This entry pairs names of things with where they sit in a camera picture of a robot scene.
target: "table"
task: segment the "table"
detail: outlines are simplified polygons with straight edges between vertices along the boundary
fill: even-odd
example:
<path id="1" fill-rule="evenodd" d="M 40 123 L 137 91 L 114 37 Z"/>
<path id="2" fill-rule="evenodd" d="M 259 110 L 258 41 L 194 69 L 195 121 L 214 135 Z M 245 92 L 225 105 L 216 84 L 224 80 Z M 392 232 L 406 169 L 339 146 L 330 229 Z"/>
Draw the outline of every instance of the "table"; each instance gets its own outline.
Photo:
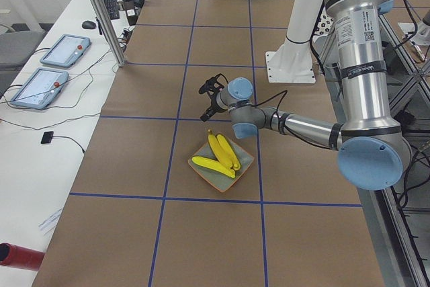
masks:
<path id="1" fill-rule="evenodd" d="M 336 154 L 261 131 L 224 194 L 187 164 L 207 128 L 210 76 L 247 77 L 254 101 L 335 121 L 325 80 L 269 84 L 294 0 L 147 0 L 34 286 L 383 286 L 355 187 Z"/>
<path id="2" fill-rule="evenodd" d="M 120 13 L 120 19 L 112 21 L 117 35 L 128 27 L 125 13 Z M 68 69 L 70 78 L 82 73 L 109 50 L 98 29 L 84 30 L 81 27 L 85 20 L 95 20 L 89 0 L 72 0 L 39 45 L 39 48 L 50 47 L 63 34 L 91 39 L 92 45 L 87 53 Z M 22 84 L 41 66 L 39 59 L 44 53 L 33 55 L 13 84 Z M 106 54 L 99 64 L 91 68 L 93 82 L 75 108 L 37 112 L 15 110 L 0 104 L 0 118 L 41 128 L 69 118 L 98 114 L 115 78 L 116 69 L 113 55 Z M 83 73 L 65 86 L 53 105 L 73 106 L 90 81 L 89 73 Z M 6 97 L 10 99 L 14 92 L 8 91 Z M 55 136 L 69 136 L 87 148 L 97 120 L 98 116 L 81 118 L 46 130 L 53 130 Z M 38 225 L 63 207 L 83 158 L 80 148 L 69 139 L 54 138 L 51 144 L 41 145 L 44 131 L 25 130 L 0 122 L 0 198 L 3 203 L 0 211 L 1 240 L 41 251 L 46 250 L 53 230 L 43 235 Z M 1 286 L 30 286 L 36 275 L 35 272 L 7 267 L 0 268 L 0 271 Z"/>

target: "tablet device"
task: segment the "tablet device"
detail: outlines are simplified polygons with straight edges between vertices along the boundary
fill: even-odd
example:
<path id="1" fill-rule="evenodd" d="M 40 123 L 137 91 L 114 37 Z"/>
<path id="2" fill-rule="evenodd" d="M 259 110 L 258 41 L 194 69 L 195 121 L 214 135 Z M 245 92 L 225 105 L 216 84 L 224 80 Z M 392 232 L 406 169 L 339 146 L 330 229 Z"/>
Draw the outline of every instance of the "tablet device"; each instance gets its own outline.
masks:
<path id="1" fill-rule="evenodd" d="M 68 35 L 61 36 L 40 62 L 56 67 L 71 67 L 91 45 L 88 37 Z"/>
<path id="2" fill-rule="evenodd" d="M 58 95 L 68 78 L 67 71 L 40 67 L 13 96 L 10 104 L 42 110 Z"/>

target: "gray chair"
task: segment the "gray chair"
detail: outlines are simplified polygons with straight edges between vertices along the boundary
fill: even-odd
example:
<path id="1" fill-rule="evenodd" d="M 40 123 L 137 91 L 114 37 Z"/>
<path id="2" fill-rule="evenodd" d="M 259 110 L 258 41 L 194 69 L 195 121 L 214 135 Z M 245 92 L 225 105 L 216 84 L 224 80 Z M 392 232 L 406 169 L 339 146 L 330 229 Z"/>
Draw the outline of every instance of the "gray chair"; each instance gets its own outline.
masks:
<path id="1" fill-rule="evenodd" d="M 45 31 L 16 32 L 2 23 L 10 32 L 0 34 L 0 97 L 11 85 L 21 68 L 37 49 Z"/>

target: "blue joint cap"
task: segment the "blue joint cap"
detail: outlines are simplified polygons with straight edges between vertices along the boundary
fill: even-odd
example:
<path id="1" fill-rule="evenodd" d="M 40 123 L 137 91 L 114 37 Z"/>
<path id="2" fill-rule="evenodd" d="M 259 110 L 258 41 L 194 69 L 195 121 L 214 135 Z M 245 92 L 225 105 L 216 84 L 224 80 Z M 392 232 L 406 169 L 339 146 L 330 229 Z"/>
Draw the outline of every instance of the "blue joint cap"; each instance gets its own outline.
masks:
<path id="1" fill-rule="evenodd" d="M 390 12 L 393 7 L 394 7 L 394 0 L 385 1 L 379 5 L 378 14 L 384 15 L 385 13 Z"/>
<path id="2" fill-rule="evenodd" d="M 337 154 L 342 175 L 364 190 L 383 190 L 397 183 L 403 165 L 397 152 L 386 142 L 372 137 L 345 141 Z"/>
<path id="3" fill-rule="evenodd" d="M 257 136 L 258 128 L 254 124 L 241 122 L 238 124 L 233 124 L 233 131 L 236 138 L 244 139 L 251 136 Z"/>
<path id="4" fill-rule="evenodd" d="M 237 100 L 248 100 L 253 94 L 252 83 L 244 78 L 238 77 L 227 85 L 229 94 Z"/>

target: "white table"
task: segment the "white table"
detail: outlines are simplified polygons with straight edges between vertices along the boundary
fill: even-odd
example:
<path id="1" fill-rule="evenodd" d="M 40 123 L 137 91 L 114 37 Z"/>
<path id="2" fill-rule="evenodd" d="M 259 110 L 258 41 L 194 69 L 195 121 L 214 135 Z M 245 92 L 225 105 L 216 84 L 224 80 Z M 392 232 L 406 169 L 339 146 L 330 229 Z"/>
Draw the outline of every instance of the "white table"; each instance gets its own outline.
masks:
<path id="1" fill-rule="evenodd" d="M 125 13 L 121 11 L 120 15 L 120 19 L 112 21 L 118 36 L 128 27 Z M 39 45 L 39 48 L 51 47 L 63 34 L 91 39 L 87 53 L 68 69 L 70 78 L 82 73 L 110 49 L 97 28 L 84 30 L 81 27 L 85 20 L 95 20 L 90 1 L 72 0 Z M 13 84 L 25 82 L 41 66 L 39 60 L 44 53 L 33 55 Z M 16 110 L 3 103 L 0 104 L 0 118 L 41 128 L 69 118 L 97 114 L 108 96 L 117 69 L 112 53 L 91 68 L 94 80 L 73 109 Z M 86 72 L 69 82 L 52 105 L 73 106 L 90 80 Z M 16 90 L 8 91 L 6 98 L 11 99 Z M 52 130 L 55 136 L 69 136 L 86 149 L 97 121 L 98 116 L 88 117 L 37 131 L 0 122 L 0 243 L 46 250 L 54 230 L 43 235 L 38 225 L 64 206 L 83 153 L 69 139 L 54 138 L 49 145 L 41 145 L 40 140 L 44 131 Z M 0 267 L 0 286 L 31 286 L 35 276 L 36 272 Z"/>

